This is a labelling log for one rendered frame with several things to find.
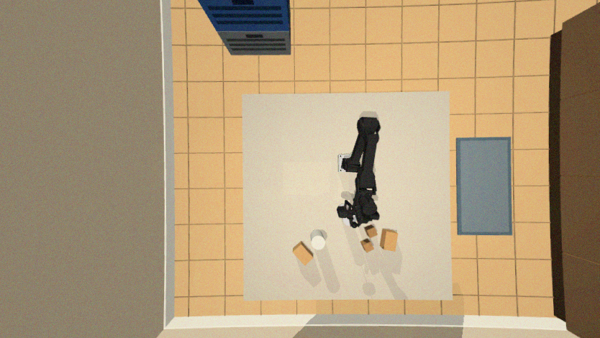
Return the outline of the white cylinder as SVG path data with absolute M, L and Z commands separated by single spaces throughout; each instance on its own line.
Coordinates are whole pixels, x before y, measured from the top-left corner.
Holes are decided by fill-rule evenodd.
M 320 230 L 315 229 L 314 231 L 312 231 L 312 233 L 310 234 L 310 237 L 311 237 L 311 242 L 312 242 L 313 248 L 320 250 L 324 247 L 325 240 L 324 240 L 324 236 Z

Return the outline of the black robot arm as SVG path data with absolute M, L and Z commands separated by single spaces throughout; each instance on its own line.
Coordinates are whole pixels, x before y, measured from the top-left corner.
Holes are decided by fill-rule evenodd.
M 376 194 L 373 164 L 381 125 L 377 118 L 361 117 L 357 122 L 357 130 L 358 137 L 352 155 L 350 158 L 342 159 L 341 168 L 346 172 L 357 173 L 354 200 L 360 204 L 360 208 L 355 206 L 352 214 L 355 215 L 357 223 L 367 224 L 368 221 L 372 221 L 377 210 L 377 206 L 371 197 Z M 360 165 L 362 154 L 363 158 Z M 372 190 L 367 190 L 367 188 L 372 188 Z

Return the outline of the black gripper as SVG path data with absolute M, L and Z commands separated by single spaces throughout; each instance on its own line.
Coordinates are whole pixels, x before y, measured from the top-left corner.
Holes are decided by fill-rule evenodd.
M 359 208 L 360 208 L 360 204 L 353 199 L 353 205 L 351 206 L 352 209 L 348 210 L 348 209 L 346 209 L 346 206 L 338 206 L 337 207 L 338 216 L 340 218 L 346 218 L 347 217 L 347 219 L 349 219 L 350 226 L 352 226 L 352 223 L 353 223 L 353 219 L 354 218 L 353 218 L 352 212 L 353 212 L 353 209 L 355 208 L 355 206 L 359 206 Z M 378 211 L 376 211 L 374 213 L 373 219 L 375 219 L 375 220 L 379 220 L 380 219 L 380 214 L 378 213 Z

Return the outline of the french press coffee maker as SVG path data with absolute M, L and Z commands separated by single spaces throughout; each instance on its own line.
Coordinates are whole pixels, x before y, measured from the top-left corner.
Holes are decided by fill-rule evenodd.
M 349 210 L 349 209 L 351 209 L 352 204 L 348 200 L 345 200 L 345 204 L 340 204 L 339 206 L 346 206 L 346 209 Z M 354 219 L 353 219 L 353 223 L 352 223 L 352 228 L 356 228 L 357 227 L 357 223 L 356 223 L 357 219 L 355 218 L 355 215 L 353 215 L 353 218 Z M 350 226 L 350 222 L 349 222 L 349 219 L 347 219 L 347 217 L 342 218 L 342 220 L 346 225 Z

